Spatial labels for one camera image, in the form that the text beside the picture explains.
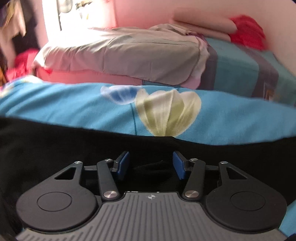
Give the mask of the black pants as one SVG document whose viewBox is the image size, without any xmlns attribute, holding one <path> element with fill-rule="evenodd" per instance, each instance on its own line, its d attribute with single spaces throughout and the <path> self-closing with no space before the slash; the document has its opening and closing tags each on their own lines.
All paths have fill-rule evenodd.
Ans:
<svg viewBox="0 0 296 241">
<path fill-rule="evenodd" d="M 185 182 L 173 167 L 173 153 L 216 166 L 228 161 L 278 191 L 287 204 L 295 200 L 295 138 L 246 145 L 213 146 L 173 137 L 144 137 L 1 118 L 1 236 L 14 240 L 23 224 L 18 198 L 61 169 L 82 161 L 95 165 L 129 153 L 120 192 L 177 191 Z"/>
</svg>

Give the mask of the blue floral bed sheet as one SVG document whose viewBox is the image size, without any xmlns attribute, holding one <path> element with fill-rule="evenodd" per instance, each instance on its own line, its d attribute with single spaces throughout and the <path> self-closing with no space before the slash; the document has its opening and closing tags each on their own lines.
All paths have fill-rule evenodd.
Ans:
<svg viewBox="0 0 296 241">
<path fill-rule="evenodd" d="M 288 105 L 164 86 L 50 84 L 33 76 L 1 88 L 1 118 L 213 146 L 295 138 L 295 108 Z M 295 233 L 295 200 L 280 228 Z"/>
</svg>

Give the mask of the pink pillow underneath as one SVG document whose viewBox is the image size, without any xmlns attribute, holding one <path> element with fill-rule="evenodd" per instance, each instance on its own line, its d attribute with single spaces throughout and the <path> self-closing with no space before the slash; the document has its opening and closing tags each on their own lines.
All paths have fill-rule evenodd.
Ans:
<svg viewBox="0 0 296 241">
<path fill-rule="evenodd" d="M 55 71 L 36 67 L 35 74 L 40 79 L 51 83 L 110 83 L 117 85 L 142 85 L 142 80 L 122 75 L 110 75 L 92 70 Z"/>
</svg>

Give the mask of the teal grey striped pillow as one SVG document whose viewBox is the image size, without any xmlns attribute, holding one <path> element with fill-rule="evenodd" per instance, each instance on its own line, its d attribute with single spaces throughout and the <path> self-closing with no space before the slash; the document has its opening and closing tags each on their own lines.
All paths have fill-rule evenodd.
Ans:
<svg viewBox="0 0 296 241">
<path fill-rule="evenodd" d="M 206 41 L 210 56 L 199 89 L 295 106 L 295 76 L 272 52 L 213 38 Z"/>
</svg>

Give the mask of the pink red clothes pile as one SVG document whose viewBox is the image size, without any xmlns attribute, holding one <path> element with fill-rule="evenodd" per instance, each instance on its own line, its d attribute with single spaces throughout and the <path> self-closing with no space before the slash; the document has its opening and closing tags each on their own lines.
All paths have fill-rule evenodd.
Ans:
<svg viewBox="0 0 296 241">
<path fill-rule="evenodd" d="M 32 74 L 32 63 L 38 54 L 37 49 L 29 49 L 18 54 L 14 60 L 14 67 L 6 71 L 6 79 L 12 82 L 17 78 Z"/>
</svg>

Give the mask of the folded pink blanket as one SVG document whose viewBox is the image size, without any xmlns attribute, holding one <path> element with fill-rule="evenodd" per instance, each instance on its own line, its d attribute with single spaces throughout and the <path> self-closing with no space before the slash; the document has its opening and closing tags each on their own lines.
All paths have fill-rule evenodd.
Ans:
<svg viewBox="0 0 296 241">
<path fill-rule="evenodd" d="M 230 34 L 237 32 L 234 22 L 223 16 L 195 8 L 176 8 L 170 23 L 182 26 L 205 37 L 230 42 Z"/>
</svg>

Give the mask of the red folded cloth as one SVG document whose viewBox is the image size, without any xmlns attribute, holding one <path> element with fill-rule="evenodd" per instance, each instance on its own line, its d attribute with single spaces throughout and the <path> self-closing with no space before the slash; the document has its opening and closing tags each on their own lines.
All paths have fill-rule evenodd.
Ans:
<svg viewBox="0 0 296 241">
<path fill-rule="evenodd" d="M 235 16 L 230 20 L 237 28 L 235 33 L 229 34 L 232 43 L 259 51 L 267 50 L 266 36 L 256 20 L 246 15 Z"/>
</svg>

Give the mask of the hanging clothes cluster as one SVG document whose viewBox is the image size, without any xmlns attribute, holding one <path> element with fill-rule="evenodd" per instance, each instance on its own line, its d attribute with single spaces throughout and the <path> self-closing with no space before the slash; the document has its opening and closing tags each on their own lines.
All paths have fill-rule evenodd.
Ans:
<svg viewBox="0 0 296 241">
<path fill-rule="evenodd" d="M 30 1 L 1 1 L 1 52 L 9 67 L 18 54 L 39 48 L 36 26 L 37 17 Z"/>
</svg>

